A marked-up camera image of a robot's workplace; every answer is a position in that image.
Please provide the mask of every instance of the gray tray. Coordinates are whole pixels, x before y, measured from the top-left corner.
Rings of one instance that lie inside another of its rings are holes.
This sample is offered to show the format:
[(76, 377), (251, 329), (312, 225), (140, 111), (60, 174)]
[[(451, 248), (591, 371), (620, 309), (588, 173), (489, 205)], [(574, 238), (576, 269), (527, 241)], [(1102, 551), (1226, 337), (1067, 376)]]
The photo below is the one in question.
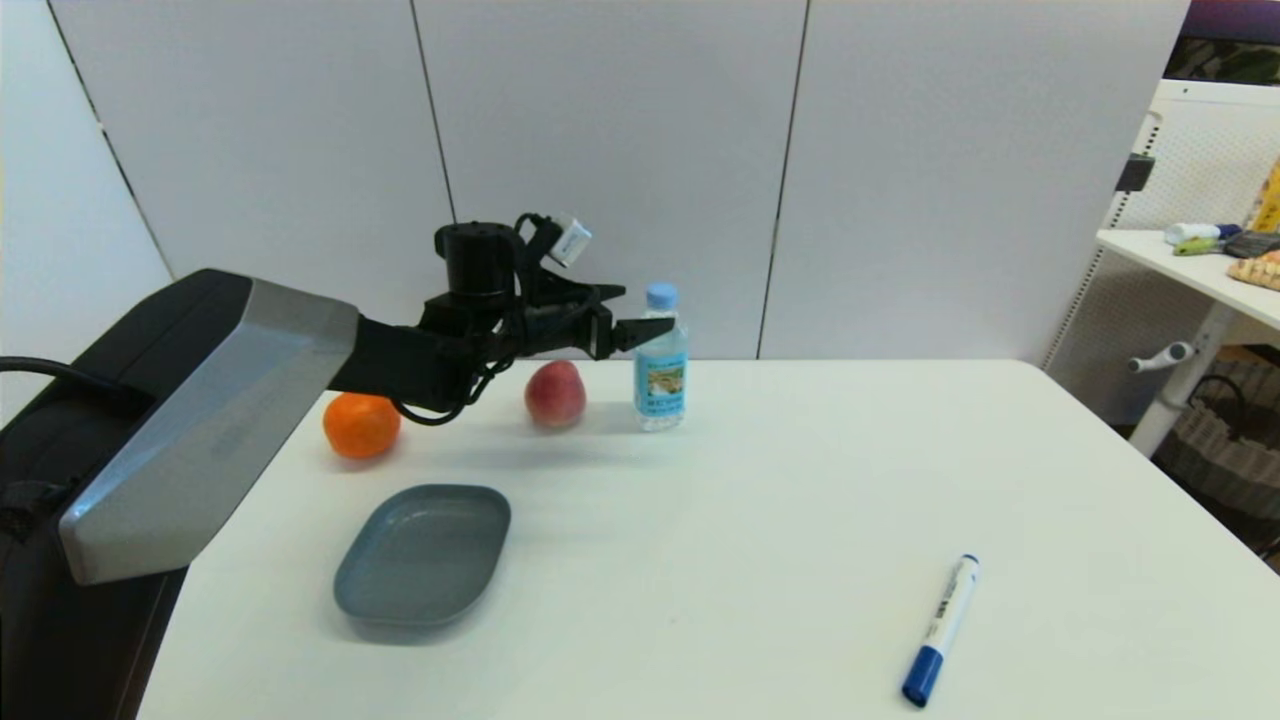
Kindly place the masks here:
[(374, 510), (333, 580), (356, 620), (431, 626), (484, 593), (511, 525), (511, 505), (475, 486), (417, 486)]

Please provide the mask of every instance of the marker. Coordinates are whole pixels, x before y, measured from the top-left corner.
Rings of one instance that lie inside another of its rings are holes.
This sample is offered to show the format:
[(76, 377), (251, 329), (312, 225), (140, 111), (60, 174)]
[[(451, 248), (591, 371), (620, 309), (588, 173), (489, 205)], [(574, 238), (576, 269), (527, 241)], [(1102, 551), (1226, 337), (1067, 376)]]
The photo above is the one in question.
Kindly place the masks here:
[(924, 642), (920, 652), (911, 664), (911, 671), (906, 674), (902, 683), (902, 694), (916, 707), (924, 707), (929, 702), (929, 693), (933, 692), (933, 683), (942, 671), (942, 660), (951, 652), (951, 643), (956, 639), (956, 630), (960, 629), (960, 620), (969, 607), (969, 598), (973, 588), (978, 584), (978, 559), (972, 555), (960, 556), (951, 582), (947, 583), (947, 592), (938, 603), (938, 611), (929, 621), (929, 632), (924, 633)]

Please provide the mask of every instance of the blue marker cap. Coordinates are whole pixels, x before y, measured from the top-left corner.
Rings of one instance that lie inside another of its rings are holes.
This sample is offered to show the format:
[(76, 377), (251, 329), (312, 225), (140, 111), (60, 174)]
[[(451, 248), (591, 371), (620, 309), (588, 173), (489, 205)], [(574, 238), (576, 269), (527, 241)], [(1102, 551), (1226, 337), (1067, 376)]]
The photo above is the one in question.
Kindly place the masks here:
[(933, 683), (941, 670), (942, 653), (929, 646), (922, 647), (902, 683), (902, 694), (911, 701), (911, 705), (924, 707), (929, 702), (929, 693), (933, 692)]
[(649, 307), (654, 310), (671, 310), (680, 300), (680, 291), (671, 283), (653, 283), (644, 295)]

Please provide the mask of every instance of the white wall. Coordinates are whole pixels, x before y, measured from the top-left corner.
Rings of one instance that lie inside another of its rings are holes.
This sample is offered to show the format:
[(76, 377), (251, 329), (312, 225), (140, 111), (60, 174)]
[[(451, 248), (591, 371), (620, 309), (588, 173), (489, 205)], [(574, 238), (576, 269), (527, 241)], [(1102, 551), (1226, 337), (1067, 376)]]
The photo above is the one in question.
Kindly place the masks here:
[(1038, 361), (1185, 0), (815, 0), (765, 357)]
[[(0, 338), (6, 355), (69, 361), (170, 277), (49, 6), (6, 3), (0, 27)], [(0, 375), (0, 414), (13, 416), (45, 383)]]
[(412, 320), (452, 187), (579, 215), (620, 311), (681, 284), (703, 357), (754, 355), (772, 258), (764, 356), (1033, 360), (1185, 0), (812, 0), (799, 88), (804, 0), (54, 5), (178, 274)]
[(408, 0), (55, 1), (175, 275), (220, 268), (412, 323), (453, 222)]
[(671, 281), (700, 357), (754, 357), (804, 0), (419, 0), (460, 219), (570, 211), (573, 277)]

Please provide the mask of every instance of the apple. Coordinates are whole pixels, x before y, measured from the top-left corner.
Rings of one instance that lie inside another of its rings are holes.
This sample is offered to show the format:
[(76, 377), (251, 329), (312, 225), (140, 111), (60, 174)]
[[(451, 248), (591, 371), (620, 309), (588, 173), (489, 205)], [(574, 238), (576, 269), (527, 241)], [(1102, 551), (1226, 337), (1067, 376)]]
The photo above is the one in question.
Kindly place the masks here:
[(564, 428), (582, 416), (586, 409), (586, 387), (577, 368), (568, 360), (548, 363), (529, 378), (525, 386), (525, 407), (534, 424)]

